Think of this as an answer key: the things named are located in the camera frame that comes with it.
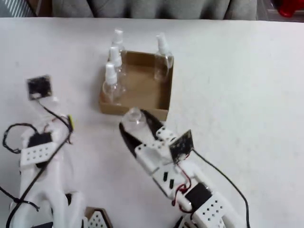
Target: white table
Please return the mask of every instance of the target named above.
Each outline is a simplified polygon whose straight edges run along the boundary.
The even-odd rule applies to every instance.
[[[177,133],[192,129],[196,149],[246,195],[252,227],[302,227],[304,24],[0,19],[0,132],[36,118],[25,79],[50,74],[75,121],[71,154],[88,204],[106,208],[116,228],[171,228],[178,209],[128,152],[120,117],[98,110],[101,69],[116,27],[125,31],[127,49],[143,52],[155,52],[155,35],[166,33],[175,55],[167,126]],[[11,145],[20,145],[22,130],[11,132]],[[17,196],[19,156],[3,147],[0,154],[0,185]],[[245,216],[238,193],[201,164]],[[0,194],[0,202],[3,227],[10,199]]]

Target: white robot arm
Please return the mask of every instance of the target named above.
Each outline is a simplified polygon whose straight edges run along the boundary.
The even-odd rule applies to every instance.
[[[34,125],[13,124],[4,134],[3,146],[20,153],[21,184],[19,199],[10,205],[6,228],[110,228],[106,212],[94,210],[85,217],[85,197],[74,184],[66,143],[73,132],[71,117],[58,115],[42,105],[58,106],[51,95],[50,77],[28,80],[30,100],[41,120]],[[14,126],[30,127],[22,135],[22,149],[6,144],[9,130]]]
[[[196,163],[187,159],[194,151],[191,131],[178,137],[149,112],[141,112],[155,139],[152,143],[143,143],[127,132],[123,122],[120,132],[132,155],[172,205],[177,202],[184,212],[176,228],[245,228],[231,204]]]

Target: red wire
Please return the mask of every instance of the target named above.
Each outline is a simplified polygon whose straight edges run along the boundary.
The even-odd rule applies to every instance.
[[[176,191],[175,191],[174,199],[173,199],[172,202],[171,202],[172,206],[175,206],[175,204],[176,204],[176,197],[177,197],[178,191],[180,191],[181,193],[185,193],[185,192],[187,192],[187,191],[191,188],[191,185],[192,185],[190,177],[189,177],[189,176],[186,174],[186,172],[179,166],[179,164],[177,164],[177,166],[180,168],[180,170],[182,171],[182,173],[187,177],[187,179],[188,179],[188,181],[189,181],[189,187],[187,187],[187,185],[186,185],[185,183],[184,183],[184,184],[181,184],[180,186],[177,187],[177,189],[176,189]],[[180,206],[180,210],[181,210],[182,212],[189,213],[189,212],[184,211],[184,210],[181,208],[181,206]]]

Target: bottle cap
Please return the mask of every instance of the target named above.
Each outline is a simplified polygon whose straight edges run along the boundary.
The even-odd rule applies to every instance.
[[[160,33],[157,37],[158,50],[162,55],[166,55],[169,52],[169,45],[167,43],[164,33]]]
[[[105,81],[110,85],[117,83],[117,74],[113,63],[108,62],[105,65]]]
[[[113,46],[110,48],[110,60],[115,67],[120,67],[123,64],[118,46]]]
[[[121,30],[121,29],[115,29],[115,32],[114,32],[114,37],[113,37],[113,44],[116,44],[116,45],[120,45],[123,43],[123,35],[124,35],[124,32]]]

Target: cardboard box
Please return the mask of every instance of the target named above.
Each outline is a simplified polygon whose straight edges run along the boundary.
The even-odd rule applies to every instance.
[[[167,82],[154,80],[154,54],[128,51],[126,54],[127,91],[120,99],[121,105],[105,102],[102,91],[99,104],[102,113],[124,115],[130,108],[138,107],[149,111],[161,121],[167,119],[173,67]]]

